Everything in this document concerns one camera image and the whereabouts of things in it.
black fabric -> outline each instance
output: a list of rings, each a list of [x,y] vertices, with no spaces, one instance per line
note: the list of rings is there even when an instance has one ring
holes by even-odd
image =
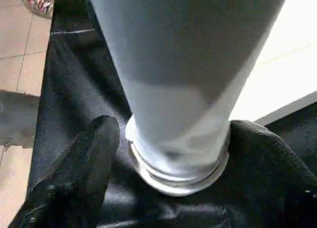
[[[120,143],[100,227],[291,227],[294,211],[303,224],[303,214],[293,207],[309,209],[316,202],[316,177],[280,137],[254,123],[232,122],[228,165],[211,187],[173,198],[145,184],[129,160],[124,129],[131,112],[106,44],[84,7],[74,10],[69,1],[56,0],[54,6],[29,191],[74,136],[106,114],[119,122]],[[305,194],[308,200],[292,202]]]
[[[267,127],[291,145],[296,155],[317,174],[317,103],[281,118]]]

gray cylindrical tube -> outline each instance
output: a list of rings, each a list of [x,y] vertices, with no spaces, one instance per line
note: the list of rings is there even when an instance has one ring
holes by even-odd
[[[134,115],[132,153],[157,181],[197,183],[219,165],[282,2],[92,0]]]

gloved hand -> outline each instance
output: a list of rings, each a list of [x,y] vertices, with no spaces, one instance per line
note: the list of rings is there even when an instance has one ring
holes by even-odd
[[[30,191],[9,228],[96,227],[118,144],[116,119],[94,119]]]

white surface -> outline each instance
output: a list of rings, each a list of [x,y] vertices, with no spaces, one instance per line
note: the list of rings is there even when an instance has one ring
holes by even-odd
[[[230,119],[268,124],[317,102],[316,0],[286,0]]]

